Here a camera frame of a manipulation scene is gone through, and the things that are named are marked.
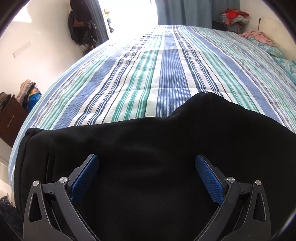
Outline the black pants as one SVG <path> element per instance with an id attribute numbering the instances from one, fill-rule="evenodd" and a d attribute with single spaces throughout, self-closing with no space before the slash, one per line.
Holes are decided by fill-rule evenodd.
<path id="1" fill-rule="evenodd" d="M 295 134 L 198 93 L 166 118 L 28 130 L 16 158 L 18 211 L 35 180 L 56 182 L 90 154 L 98 172 L 78 210 L 100 240 L 194 240 L 217 207 L 195 169 L 200 154 L 226 176 L 262 182 L 272 233 L 295 207 Z"/>

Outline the red clothes pile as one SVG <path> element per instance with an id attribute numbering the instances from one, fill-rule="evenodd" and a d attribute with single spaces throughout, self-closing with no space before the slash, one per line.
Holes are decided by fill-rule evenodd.
<path id="1" fill-rule="evenodd" d="M 249 14 L 239 9 L 227 9 L 220 15 L 221 22 L 226 25 L 232 25 L 234 23 L 246 25 L 249 19 Z"/>

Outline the teal floral pillow far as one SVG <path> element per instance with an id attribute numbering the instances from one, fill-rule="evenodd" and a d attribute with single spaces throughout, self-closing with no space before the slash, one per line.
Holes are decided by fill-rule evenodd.
<path id="1" fill-rule="evenodd" d="M 255 44 L 257 47 L 268 53 L 270 56 L 285 59 L 285 56 L 283 55 L 283 53 L 281 53 L 281 51 L 278 48 L 266 43 L 259 42 L 254 37 L 248 37 L 247 39 L 253 44 Z"/>

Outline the pink garment on bed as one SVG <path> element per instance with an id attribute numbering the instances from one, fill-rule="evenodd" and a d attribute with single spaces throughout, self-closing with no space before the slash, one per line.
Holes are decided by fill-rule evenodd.
<path id="1" fill-rule="evenodd" d="M 239 34 L 239 35 L 245 39 L 254 38 L 258 42 L 261 42 L 263 44 L 268 44 L 268 45 L 274 47 L 272 40 L 268 39 L 268 37 L 266 36 L 266 34 L 264 32 L 251 30 L 251 31 Z"/>

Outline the striped bed cover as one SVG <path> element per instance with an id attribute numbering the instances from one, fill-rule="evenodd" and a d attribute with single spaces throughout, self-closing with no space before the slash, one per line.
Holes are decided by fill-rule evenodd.
<path id="1" fill-rule="evenodd" d="M 236 33 L 157 26 L 108 40 L 74 63 L 39 99 L 13 145 L 8 174 L 29 128 L 55 130 L 166 117 L 211 92 L 295 131 L 295 85 L 273 57 Z"/>

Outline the blue curtain left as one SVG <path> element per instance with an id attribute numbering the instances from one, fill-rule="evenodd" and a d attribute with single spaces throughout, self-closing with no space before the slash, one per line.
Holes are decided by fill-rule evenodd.
<path id="1" fill-rule="evenodd" d="M 90 9 L 92 11 L 93 21 L 96 25 L 96 32 L 98 36 L 97 45 L 99 46 L 109 39 L 107 34 L 106 24 L 102 14 L 102 10 L 100 8 L 99 1 L 91 0 L 89 4 L 90 4 Z"/>

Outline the blue curtain right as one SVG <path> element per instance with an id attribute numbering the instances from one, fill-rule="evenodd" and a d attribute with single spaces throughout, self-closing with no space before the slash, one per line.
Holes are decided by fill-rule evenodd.
<path id="1" fill-rule="evenodd" d="M 240 9 L 239 0 L 160 0 L 156 1 L 159 25 L 212 28 L 227 9 Z"/>

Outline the blue curtain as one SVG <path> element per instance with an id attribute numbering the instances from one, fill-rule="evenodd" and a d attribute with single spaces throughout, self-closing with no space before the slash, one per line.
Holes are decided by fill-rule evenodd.
<path id="1" fill-rule="evenodd" d="M 239 0 L 160 0 L 156 1 L 159 25 L 212 28 L 227 9 L 240 9 Z"/>
<path id="2" fill-rule="evenodd" d="M 92 11 L 93 21 L 96 25 L 96 32 L 98 36 L 97 45 L 99 46 L 109 39 L 107 34 L 106 24 L 102 14 L 102 10 L 100 8 L 99 1 L 91 0 L 89 4 L 90 4 L 90 9 Z"/>

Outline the white wall switch plate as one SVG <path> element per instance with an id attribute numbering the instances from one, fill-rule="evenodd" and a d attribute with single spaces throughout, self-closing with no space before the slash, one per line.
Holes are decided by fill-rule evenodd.
<path id="1" fill-rule="evenodd" d="M 21 47 L 16 49 L 16 51 L 13 53 L 14 58 L 19 56 L 23 51 L 27 50 L 32 45 L 31 41 L 26 42 Z"/>

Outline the brown wooden dresser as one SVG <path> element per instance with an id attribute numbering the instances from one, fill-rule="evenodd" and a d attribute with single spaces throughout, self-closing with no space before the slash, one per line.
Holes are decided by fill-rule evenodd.
<path id="1" fill-rule="evenodd" d="M 27 117 L 27 112 L 13 95 L 1 112 L 0 137 L 13 147 L 16 137 Z"/>

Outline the cream padded headboard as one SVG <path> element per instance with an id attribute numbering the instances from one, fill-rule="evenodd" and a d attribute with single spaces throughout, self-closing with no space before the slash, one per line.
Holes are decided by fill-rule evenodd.
<path id="1" fill-rule="evenodd" d="M 281 22 L 262 17 L 259 19 L 258 30 L 272 40 L 287 60 L 295 60 L 295 42 Z"/>

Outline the teal floral pillow near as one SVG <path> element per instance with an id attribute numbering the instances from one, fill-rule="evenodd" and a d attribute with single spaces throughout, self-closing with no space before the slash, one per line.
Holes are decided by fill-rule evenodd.
<path id="1" fill-rule="evenodd" d="M 289 79 L 296 85 L 296 65 L 295 61 L 289 61 L 287 59 L 273 57 L 274 61 L 281 66 Z"/>

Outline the dark coats on rack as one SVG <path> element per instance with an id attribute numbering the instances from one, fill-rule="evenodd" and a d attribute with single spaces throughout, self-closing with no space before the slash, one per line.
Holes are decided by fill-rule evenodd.
<path id="1" fill-rule="evenodd" d="M 72 40 L 78 45 L 94 47 L 98 41 L 96 25 L 86 1 L 70 1 L 68 27 Z"/>

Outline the teal floral pillow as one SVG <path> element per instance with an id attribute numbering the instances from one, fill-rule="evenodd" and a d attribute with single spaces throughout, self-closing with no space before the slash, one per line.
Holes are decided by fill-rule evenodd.
<path id="1" fill-rule="evenodd" d="M 255 44 L 257 47 L 268 53 L 270 56 L 285 59 L 285 56 L 283 55 L 283 53 L 281 53 L 281 51 L 278 48 L 266 43 L 259 42 L 254 37 L 248 37 L 247 39 L 253 44 Z"/>
<path id="2" fill-rule="evenodd" d="M 281 66 L 289 79 L 296 85 L 296 65 L 295 61 L 289 61 L 287 59 L 273 57 L 274 61 Z"/>

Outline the clothes pile on dresser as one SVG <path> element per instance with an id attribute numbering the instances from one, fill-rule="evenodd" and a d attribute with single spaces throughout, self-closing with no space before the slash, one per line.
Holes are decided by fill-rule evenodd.
<path id="1" fill-rule="evenodd" d="M 36 83 L 27 79 L 21 84 L 16 100 L 27 113 L 30 113 L 41 96 L 42 94 Z"/>

